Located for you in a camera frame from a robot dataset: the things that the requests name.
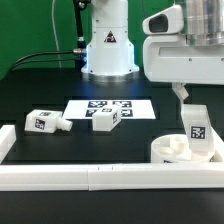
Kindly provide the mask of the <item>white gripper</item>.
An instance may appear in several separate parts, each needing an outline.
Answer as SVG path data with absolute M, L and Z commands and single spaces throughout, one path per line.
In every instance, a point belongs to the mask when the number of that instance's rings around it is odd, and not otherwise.
M 184 83 L 224 85 L 224 45 L 190 46 L 185 37 L 152 35 L 143 44 L 143 65 L 152 82 L 170 82 L 181 103 Z

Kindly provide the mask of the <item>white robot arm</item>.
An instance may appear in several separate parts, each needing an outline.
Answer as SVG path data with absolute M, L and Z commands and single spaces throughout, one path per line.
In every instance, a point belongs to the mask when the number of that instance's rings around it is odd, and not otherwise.
M 82 72 L 95 80 L 120 80 L 136 72 L 128 39 L 127 0 L 92 0 L 92 40 Z M 143 67 L 152 82 L 224 85 L 224 0 L 174 0 L 142 22 Z

